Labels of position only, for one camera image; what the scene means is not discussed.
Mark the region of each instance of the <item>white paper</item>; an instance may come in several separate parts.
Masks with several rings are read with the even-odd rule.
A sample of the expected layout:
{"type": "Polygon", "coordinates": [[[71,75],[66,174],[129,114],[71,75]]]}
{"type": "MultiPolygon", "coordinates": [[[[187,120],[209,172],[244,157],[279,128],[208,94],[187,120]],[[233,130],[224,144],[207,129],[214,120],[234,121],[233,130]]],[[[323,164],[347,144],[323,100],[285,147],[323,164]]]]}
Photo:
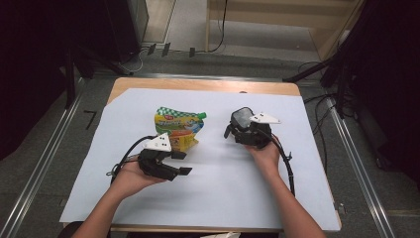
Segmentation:
{"type": "MultiPolygon", "coordinates": [[[[234,139],[224,139],[232,112],[250,107],[278,118],[271,125],[285,154],[292,153],[296,198],[323,230],[340,230],[340,220],[300,96],[132,88],[104,109],[90,151],[60,222],[84,220],[109,187],[110,172],[140,138],[155,135],[161,106],[206,112],[199,144],[180,160],[165,159],[191,173],[127,198],[114,224],[281,229],[275,202],[253,158],[234,139]]],[[[142,149],[139,145],[132,154],[142,149]]],[[[280,173],[288,184],[283,162],[280,173]]]]}

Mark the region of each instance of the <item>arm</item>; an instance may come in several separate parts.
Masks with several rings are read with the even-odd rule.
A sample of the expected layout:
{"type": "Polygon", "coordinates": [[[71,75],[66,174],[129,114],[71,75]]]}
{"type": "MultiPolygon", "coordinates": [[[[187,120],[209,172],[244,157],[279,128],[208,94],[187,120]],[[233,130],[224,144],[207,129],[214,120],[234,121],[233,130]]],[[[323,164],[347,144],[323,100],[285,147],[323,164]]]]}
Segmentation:
{"type": "Polygon", "coordinates": [[[325,237],[325,234],[290,192],[278,172],[279,152],[273,142],[262,150],[246,146],[253,155],[277,202],[287,237],[325,237]]]}
{"type": "Polygon", "coordinates": [[[162,181],[164,180],[160,178],[146,176],[140,170],[138,162],[126,163],[72,237],[106,237],[121,201],[149,185],[162,181]]]}

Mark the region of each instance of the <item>white plastic part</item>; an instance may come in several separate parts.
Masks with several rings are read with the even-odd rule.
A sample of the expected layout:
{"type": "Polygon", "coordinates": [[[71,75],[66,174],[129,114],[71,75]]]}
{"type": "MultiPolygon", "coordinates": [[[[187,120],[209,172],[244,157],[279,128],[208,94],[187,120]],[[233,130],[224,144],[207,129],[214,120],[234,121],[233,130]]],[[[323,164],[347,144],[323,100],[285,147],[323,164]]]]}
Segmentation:
{"type": "Polygon", "coordinates": [[[272,117],[266,113],[258,113],[252,117],[250,117],[250,120],[253,122],[261,123],[261,124],[280,124],[280,120],[272,117]]]}
{"type": "Polygon", "coordinates": [[[156,138],[148,141],[145,144],[145,148],[149,150],[154,150],[154,151],[166,151],[166,152],[170,152],[172,150],[167,133],[161,134],[160,136],[157,136],[156,138]]]}

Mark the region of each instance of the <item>human hand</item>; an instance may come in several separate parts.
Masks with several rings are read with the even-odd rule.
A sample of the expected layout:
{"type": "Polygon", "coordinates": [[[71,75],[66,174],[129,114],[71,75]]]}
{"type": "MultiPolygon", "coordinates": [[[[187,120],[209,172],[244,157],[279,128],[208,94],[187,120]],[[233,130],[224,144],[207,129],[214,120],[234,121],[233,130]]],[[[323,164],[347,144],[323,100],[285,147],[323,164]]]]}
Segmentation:
{"type": "Polygon", "coordinates": [[[111,184],[110,191],[115,192],[121,199],[134,195],[147,186],[165,181],[162,178],[145,175],[140,170],[137,159],[137,157],[132,158],[131,162],[124,164],[111,184]]]}
{"type": "Polygon", "coordinates": [[[257,149],[252,146],[245,146],[245,148],[254,157],[254,160],[259,167],[262,175],[267,181],[280,177],[278,172],[279,154],[277,146],[270,142],[262,149],[257,149]]]}

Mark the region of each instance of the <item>yellow package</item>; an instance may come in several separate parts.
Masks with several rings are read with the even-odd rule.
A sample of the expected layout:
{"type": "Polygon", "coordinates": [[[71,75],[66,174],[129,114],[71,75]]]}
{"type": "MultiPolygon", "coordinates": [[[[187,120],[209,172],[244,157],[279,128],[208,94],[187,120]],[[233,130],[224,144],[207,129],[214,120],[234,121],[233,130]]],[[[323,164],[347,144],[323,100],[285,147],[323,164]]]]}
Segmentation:
{"type": "Polygon", "coordinates": [[[159,134],[167,133],[174,150],[185,152],[198,143],[194,137],[203,128],[206,117],[204,112],[180,112],[161,107],[155,115],[155,125],[159,134]]]}

